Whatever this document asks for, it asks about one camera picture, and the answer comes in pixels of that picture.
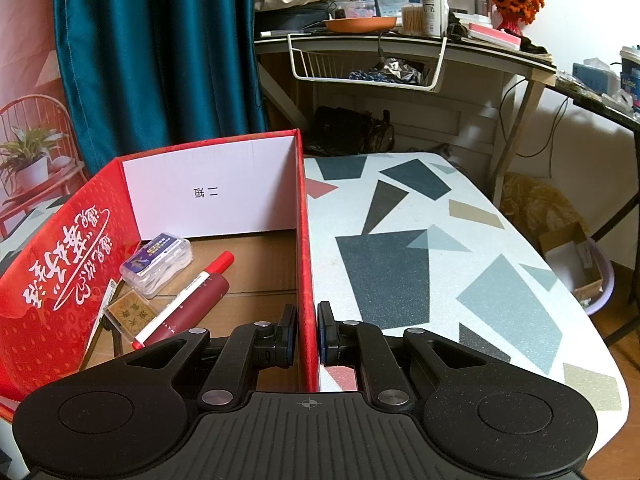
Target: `orange plate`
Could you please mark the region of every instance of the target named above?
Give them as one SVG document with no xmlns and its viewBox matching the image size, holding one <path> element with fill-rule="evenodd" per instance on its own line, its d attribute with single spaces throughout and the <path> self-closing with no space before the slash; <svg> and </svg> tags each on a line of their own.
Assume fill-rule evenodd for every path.
<svg viewBox="0 0 640 480">
<path fill-rule="evenodd" d="M 326 20 L 324 24 L 331 32 L 375 32 L 387 30 L 396 26 L 398 18 L 393 16 L 374 16 L 373 18 L 341 18 L 340 20 Z"/>
</svg>

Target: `teal curtain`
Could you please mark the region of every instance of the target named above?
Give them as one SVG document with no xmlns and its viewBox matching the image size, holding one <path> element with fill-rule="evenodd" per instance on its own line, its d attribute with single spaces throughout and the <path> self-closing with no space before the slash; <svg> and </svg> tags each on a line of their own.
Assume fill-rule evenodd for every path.
<svg viewBox="0 0 640 480">
<path fill-rule="evenodd" d="M 53 0 L 53 10 L 91 173 L 127 153 L 265 131 L 253 0 Z"/>
</svg>

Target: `metal screw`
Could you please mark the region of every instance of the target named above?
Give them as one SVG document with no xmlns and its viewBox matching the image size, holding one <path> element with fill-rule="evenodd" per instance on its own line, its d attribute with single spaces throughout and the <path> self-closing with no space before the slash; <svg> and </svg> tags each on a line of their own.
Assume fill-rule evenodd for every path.
<svg viewBox="0 0 640 480">
<path fill-rule="evenodd" d="M 409 402 L 409 395 L 402 390 L 385 390 L 378 394 L 378 400 L 389 406 L 402 406 Z"/>
<path fill-rule="evenodd" d="M 202 394 L 202 402 L 211 406 L 224 406 L 234 400 L 231 392 L 226 390 L 209 390 Z"/>
</svg>

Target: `white flower pot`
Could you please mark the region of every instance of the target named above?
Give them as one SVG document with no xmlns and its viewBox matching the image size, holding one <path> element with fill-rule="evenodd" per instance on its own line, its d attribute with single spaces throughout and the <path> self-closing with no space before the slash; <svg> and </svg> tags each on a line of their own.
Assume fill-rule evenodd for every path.
<svg viewBox="0 0 640 480">
<path fill-rule="evenodd" d="M 39 186 L 49 178 L 49 170 L 47 169 L 47 157 L 36 160 L 30 166 L 15 174 L 15 179 L 22 191 L 28 191 Z"/>
</svg>

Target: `red box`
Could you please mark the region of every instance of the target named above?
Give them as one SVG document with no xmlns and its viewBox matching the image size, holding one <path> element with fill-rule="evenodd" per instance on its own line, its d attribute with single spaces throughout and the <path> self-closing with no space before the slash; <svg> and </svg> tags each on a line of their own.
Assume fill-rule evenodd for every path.
<svg viewBox="0 0 640 480">
<path fill-rule="evenodd" d="M 215 190 L 211 199 L 202 188 Z M 0 396 L 20 401 L 79 369 L 107 284 L 142 239 L 288 228 L 297 231 L 303 385 L 316 391 L 302 141 L 291 130 L 116 158 L 78 190 L 0 279 Z M 0 415 L 11 421 L 13 411 L 0 404 Z"/>
</svg>

